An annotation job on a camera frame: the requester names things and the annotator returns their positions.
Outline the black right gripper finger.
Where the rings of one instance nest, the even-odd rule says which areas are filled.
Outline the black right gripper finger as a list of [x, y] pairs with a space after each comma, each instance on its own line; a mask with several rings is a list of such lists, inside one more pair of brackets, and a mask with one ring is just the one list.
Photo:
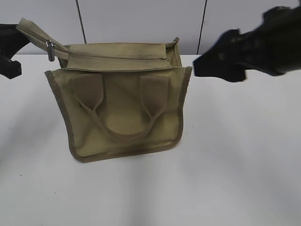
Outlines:
[[196, 77], [219, 78], [228, 82], [242, 82], [246, 80], [243, 66], [235, 65], [224, 54], [205, 53], [193, 61]]
[[213, 46], [215, 55], [245, 56], [247, 51], [243, 49], [247, 33], [241, 33], [239, 29], [230, 29], [224, 32]]

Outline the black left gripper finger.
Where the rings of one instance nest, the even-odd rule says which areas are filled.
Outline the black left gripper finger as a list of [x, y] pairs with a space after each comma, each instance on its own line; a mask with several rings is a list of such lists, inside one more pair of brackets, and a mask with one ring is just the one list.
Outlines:
[[18, 61], [0, 56], [0, 74], [8, 79], [13, 79], [22, 74], [22, 67]]
[[0, 25], [1, 56], [14, 56], [29, 43], [28, 38], [16, 29], [16, 24]]

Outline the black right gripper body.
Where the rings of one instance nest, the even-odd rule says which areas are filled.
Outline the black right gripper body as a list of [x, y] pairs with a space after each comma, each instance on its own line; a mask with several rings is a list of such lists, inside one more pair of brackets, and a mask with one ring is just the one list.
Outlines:
[[248, 69], [271, 76], [301, 68], [301, 7], [277, 6], [264, 12], [262, 24], [251, 32], [244, 60]]

